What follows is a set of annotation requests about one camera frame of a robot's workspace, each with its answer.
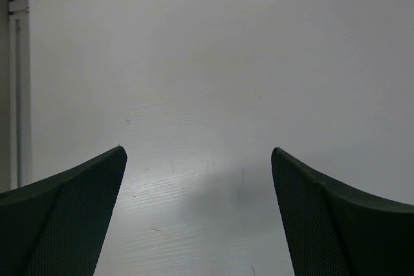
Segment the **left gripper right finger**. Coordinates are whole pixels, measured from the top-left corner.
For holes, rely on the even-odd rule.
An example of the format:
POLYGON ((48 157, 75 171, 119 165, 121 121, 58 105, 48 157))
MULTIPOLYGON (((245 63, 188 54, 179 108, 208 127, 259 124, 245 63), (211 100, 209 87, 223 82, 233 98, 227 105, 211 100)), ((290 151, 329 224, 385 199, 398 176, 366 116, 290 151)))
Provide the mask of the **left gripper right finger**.
POLYGON ((413 206, 333 179, 279 147, 272 178, 295 275, 412 275, 413 206))

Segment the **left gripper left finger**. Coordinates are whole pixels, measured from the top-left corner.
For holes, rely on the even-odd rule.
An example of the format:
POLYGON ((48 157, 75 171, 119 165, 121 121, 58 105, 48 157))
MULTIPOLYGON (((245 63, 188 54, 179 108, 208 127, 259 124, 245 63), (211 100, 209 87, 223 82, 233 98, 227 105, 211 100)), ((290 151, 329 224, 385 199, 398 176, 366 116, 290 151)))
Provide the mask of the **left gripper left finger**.
POLYGON ((117 146, 1 193, 1 274, 93 275, 126 163, 117 146))

